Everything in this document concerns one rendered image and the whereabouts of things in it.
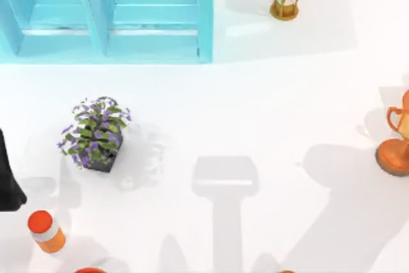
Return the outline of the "purple flower plant pot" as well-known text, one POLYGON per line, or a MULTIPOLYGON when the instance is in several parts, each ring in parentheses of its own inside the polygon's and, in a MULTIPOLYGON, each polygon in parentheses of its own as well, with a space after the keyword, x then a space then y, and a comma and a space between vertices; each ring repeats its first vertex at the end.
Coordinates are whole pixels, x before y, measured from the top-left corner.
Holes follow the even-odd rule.
POLYGON ((123 143, 130 109, 107 96, 85 98, 72 109, 74 122, 61 132, 59 151, 81 168, 110 173, 123 143))

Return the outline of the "light blue rack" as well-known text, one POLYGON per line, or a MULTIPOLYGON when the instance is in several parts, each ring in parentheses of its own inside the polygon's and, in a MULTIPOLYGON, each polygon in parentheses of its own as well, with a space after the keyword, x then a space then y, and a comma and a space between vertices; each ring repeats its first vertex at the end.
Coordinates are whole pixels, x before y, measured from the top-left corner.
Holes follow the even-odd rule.
POLYGON ((0 0, 0 64, 212 59, 213 0, 0 0))

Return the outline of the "orange bottle with red cap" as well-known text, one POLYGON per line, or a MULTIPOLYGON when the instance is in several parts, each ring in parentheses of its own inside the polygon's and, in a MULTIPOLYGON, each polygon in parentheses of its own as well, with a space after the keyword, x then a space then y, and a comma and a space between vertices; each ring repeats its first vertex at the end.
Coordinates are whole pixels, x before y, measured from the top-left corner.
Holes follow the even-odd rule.
POLYGON ((61 227, 46 210, 34 211, 27 220, 34 241, 45 253, 56 253, 64 247, 66 237, 61 227))

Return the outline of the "orange trophy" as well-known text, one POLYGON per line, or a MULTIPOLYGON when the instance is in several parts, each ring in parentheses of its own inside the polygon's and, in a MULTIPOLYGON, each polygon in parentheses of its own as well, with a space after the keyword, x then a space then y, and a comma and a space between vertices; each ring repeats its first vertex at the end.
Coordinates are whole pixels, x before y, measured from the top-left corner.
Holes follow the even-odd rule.
POLYGON ((376 149, 376 161, 390 175, 409 176, 409 90, 402 97, 401 107, 388 108, 386 119, 401 139, 383 141, 376 149))

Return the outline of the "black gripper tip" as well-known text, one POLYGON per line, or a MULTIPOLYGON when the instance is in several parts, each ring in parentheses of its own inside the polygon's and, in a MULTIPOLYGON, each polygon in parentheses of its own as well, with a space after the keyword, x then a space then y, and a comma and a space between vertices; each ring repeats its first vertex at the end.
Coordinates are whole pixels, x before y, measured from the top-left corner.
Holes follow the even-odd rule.
POLYGON ((10 167, 3 131, 0 129, 0 212, 15 212, 26 203, 27 197, 10 167))

